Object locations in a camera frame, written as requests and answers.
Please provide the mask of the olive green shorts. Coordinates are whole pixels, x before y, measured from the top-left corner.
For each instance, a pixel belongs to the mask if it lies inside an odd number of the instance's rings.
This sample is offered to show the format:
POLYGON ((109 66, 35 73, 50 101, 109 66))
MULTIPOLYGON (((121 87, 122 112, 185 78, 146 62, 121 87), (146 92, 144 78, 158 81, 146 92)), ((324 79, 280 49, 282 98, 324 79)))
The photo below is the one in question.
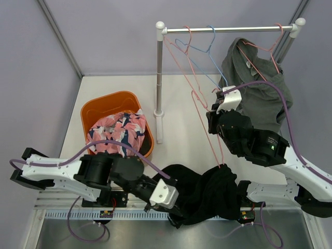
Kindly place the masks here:
POLYGON ((145 137, 144 137, 144 140, 143 140, 143 143, 141 145, 139 152, 143 156, 148 157, 151 153, 151 149, 153 148, 154 140, 148 131, 146 131, 144 134, 145 134, 145 137))

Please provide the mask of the black shorts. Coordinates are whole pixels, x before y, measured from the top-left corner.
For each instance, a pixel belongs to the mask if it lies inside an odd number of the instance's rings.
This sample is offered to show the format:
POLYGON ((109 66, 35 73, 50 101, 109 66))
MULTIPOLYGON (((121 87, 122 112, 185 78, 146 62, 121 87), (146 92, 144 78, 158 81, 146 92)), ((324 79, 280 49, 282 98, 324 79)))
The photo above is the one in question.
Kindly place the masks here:
POLYGON ((171 164, 163 172, 177 180, 178 207, 182 214, 169 215, 173 227, 194 225, 215 216, 227 220, 239 218, 237 175, 226 164, 202 175, 181 164, 171 164))

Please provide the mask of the pink shark print shorts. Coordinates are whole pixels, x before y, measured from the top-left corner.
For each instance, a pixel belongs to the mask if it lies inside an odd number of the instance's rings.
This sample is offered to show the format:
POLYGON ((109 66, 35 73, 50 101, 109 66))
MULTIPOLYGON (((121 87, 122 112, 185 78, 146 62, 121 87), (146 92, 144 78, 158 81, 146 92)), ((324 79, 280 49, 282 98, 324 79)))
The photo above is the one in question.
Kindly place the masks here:
POLYGON ((139 109, 136 113, 119 112, 99 119, 88 131, 86 144, 101 140, 114 140, 139 151, 143 145, 146 117, 139 109))

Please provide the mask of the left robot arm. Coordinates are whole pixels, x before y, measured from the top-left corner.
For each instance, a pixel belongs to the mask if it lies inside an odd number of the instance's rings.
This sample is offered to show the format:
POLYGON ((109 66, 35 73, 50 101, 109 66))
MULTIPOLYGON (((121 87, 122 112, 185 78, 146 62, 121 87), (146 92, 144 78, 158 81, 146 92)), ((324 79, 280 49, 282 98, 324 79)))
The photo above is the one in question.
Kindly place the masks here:
POLYGON ((146 157, 98 153, 71 159, 49 158, 27 148, 22 160, 11 159, 11 181, 30 189, 60 189, 81 196, 87 206, 115 204, 116 184, 146 202, 145 210, 182 216, 176 180, 154 166, 146 157))

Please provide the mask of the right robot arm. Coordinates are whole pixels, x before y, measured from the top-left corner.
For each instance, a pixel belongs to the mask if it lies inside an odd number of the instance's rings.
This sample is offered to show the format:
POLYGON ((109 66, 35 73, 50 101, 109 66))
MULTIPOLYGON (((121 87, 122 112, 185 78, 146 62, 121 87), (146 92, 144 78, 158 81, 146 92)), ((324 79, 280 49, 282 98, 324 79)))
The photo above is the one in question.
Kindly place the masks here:
POLYGON ((308 160, 300 161, 286 139, 270 130, 255 129, 249 117, 235 110, 213 109, 206 117, 209 133, 219 135, 233 155, 286 177, 285 185, 240 181, 235 192, 239 205, 294 205, 316 217, 331 217, 330 174, 308 160))

